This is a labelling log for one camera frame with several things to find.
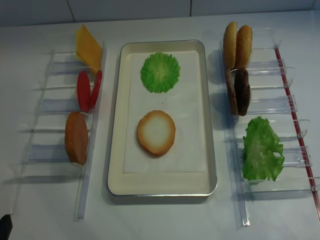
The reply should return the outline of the red tomato slice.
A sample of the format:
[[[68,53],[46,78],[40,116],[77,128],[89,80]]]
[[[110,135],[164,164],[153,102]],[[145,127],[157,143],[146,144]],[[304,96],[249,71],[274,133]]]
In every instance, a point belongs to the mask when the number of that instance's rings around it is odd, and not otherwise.
[[[91,86],[86,71],[81,71],[77,78],[76,96],[82,112],[87,113],[90,109]]]
[[[98,70],[95,75],[94,85],[93,85],[91,97],[90,97],[91,109],[95,108],[96,102],[98,100],[99,92],[100,92],[101,83],[102,83],[102,71]]]

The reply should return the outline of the flat round lettuce piece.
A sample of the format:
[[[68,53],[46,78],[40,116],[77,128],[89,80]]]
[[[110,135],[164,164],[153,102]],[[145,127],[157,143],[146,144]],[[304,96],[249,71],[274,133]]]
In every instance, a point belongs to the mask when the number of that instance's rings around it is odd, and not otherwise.
[[[172,55],[163,52],[152,53],[140,70],[140,79],[151,93],[166,93],[179,81],[181,67]]]

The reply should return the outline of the left brown meat patty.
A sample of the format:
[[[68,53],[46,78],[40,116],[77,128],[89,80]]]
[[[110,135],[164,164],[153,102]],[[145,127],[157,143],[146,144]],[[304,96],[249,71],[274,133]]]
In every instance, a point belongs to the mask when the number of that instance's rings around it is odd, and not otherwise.
[[[231,69],[229,67],[225,70],[225,82],[227,87],[227,94],[228,94],[228,100],[229,100],[229,106],[231,113],[233,115],[238,115],[238,106],[237,106],[237,99],[236,99],[236,93],[234,84],[232,81],[232,73]]]

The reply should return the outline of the right dark meat patty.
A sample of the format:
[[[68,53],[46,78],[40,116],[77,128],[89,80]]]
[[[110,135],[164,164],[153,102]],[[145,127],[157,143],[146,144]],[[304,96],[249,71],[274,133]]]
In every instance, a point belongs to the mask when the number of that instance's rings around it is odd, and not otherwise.
[[[250,105],[251,89],[249,84],[249,74],[244,67],[238,68],[235,71],[234,90],[238,114],[240,116],[245,116]]]

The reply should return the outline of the yellow cheese slice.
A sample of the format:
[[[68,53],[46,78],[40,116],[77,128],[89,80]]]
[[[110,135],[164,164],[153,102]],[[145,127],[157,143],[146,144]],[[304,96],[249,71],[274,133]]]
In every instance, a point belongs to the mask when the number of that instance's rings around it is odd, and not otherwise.
[[[102,51],[84,24],[76,30],[76,55],[94,75],[101,69]]]

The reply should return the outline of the upright green lettuce leaf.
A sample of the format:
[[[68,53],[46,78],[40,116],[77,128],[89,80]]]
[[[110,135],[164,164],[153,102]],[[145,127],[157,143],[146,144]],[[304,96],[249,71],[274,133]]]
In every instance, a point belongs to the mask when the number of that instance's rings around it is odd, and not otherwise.
[[[266,118],[250,120],[243,137],[242,175],[248,181],[273,180],[283,170],[285,157],[280,138]]]

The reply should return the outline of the bun slice on tray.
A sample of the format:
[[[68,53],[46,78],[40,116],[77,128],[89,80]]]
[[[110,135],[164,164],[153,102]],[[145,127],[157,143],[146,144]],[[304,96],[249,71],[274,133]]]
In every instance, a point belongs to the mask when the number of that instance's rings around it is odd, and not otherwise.
[[[175,141],[176,126],[164,111],[148,112],[137,125],[139,145],[153,156],[164,155]]]

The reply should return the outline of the metal baking tray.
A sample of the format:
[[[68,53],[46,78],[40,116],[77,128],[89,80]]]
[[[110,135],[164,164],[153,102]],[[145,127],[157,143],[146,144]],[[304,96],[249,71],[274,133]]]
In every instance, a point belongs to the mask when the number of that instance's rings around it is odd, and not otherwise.
[[[129,95],[134,54],[196,51],[199,55],[203,123],[206,148],[204,171],[125,172],[125,148],[129,116]],[[217,186],[214,139],[204,45],[198,40],[135,42],[120,52],[114,120],[107,177],[109,191],[116,196],[208,196]]]

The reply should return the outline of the white paper liner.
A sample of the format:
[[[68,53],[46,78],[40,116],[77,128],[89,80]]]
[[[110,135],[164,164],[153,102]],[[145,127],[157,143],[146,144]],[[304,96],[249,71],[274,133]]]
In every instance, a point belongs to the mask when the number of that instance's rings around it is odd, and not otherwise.
[[[126,173],[203,172],[206,168],[199,54],[176,51],[172,55],[180,65],[180,77],[165,93],[151,93],[141,81],[140,71],[149,53],[132,57],[123,169]],[[173,145],[159,157],[148,154],[137,140],[140,119],[153,110],[170,115],[176,127]]]

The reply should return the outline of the brown bun in left rack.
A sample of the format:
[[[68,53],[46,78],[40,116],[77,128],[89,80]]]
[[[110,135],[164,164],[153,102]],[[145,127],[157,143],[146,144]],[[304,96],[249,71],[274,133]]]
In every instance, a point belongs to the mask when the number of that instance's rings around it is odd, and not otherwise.
[[[71,163],[84,165],[87,160],[89,142],[88,128],[84,116],[77,111],[68,115],[65,125],[64,146]]]

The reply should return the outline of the clear acrylic left rack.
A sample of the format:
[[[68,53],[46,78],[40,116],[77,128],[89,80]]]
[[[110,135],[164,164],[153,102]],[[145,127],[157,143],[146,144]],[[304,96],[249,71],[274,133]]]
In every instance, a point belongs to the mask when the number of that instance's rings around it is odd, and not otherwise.
[[[22,184],[58,184],[76,182],[74,220],[84,218],[95,148],[101,99],[94,108],[82,112],[76,99],[78,75],[84,71],[90,85],[95,83],[91,67],[80,61],[75,52],[49,53],[43,80],[34,88],[37,100],[20,133],[27,134],[21,160],[11,163],[13,196],[10,213],[15,214]],[[72,112],[81,112],[88,130],[86,162],[71,163],[65,151],[65,125]]]

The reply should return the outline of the clear acrylic rack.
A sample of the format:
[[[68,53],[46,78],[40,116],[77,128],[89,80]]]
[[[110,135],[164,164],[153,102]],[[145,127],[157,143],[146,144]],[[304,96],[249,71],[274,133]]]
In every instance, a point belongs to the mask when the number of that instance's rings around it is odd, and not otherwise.
[[[95,83],[91,67],[80,61],[75,52],[49,53],[43,80],[34,88],[37,100],[20,133],[27,134],[21,160],[11,163],[13,196],[10,213],[15,214],[22,184],[58,184],[76,182],[74,220],[84,218],[95,148],[101,99],[94,108],[82,112],[76,99],[78,75],[84,71],[90,85]],[[86,162],[71,163],[65,151],[65,125],[72,112],[81,112],[88,130]]]
[[[231,196],[237,227],[250,225],[248,202],[255,199],[296,198],[311,195],[320,204],[320,177],[312,172],[312,160],[305,136],[310,121],[298,119],[295,96],[290,88],[295,69],[287,67],[280,55],[280,40],[273,35],[253,38],[252,58],[248,63],[251,100],[245,116],[224,111],[226,156]],[[281,173],[276,179],[248,180],[243,175],[244,136],[252,119],[269,121],[283,146]]]

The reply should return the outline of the clear acrylic right rack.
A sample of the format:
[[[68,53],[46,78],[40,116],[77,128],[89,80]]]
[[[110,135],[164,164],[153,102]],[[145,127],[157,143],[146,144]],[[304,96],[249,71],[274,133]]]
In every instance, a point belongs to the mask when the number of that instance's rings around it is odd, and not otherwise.
[[[224,111],[226,156],[231,196],[237,227],[250,225],[248,202],[255,199],[296,198],[311,195],[320,204],[320,177],[312,172],[312,160],[305,136],[310,121],[298,119],[295,96],[290,88],[295,69],[287,67],[280,55],[280,40],[273,35],[253,38],[252,58],[248,63],[251,100],[245,116]],[[244,136],[252,119],[269,121],[283,146],[281,173],[276,179],[248,180],[243,175]]]

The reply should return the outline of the right golden bun half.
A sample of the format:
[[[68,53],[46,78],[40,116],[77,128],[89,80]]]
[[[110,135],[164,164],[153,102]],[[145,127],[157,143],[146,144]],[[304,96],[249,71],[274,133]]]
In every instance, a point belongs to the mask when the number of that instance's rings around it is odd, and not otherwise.
[[[250,59],[253,33],[249,25],[243,25],[236,34],[236,56],[234,68],[245,67]]]

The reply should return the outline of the black object at corner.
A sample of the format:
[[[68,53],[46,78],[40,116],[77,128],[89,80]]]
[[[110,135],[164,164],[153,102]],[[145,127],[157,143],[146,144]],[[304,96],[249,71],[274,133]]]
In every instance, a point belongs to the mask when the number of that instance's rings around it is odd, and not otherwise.
[[[10,214],[5,214],[0,219],[0,240],[8,240],[13,228],[12,218]]]

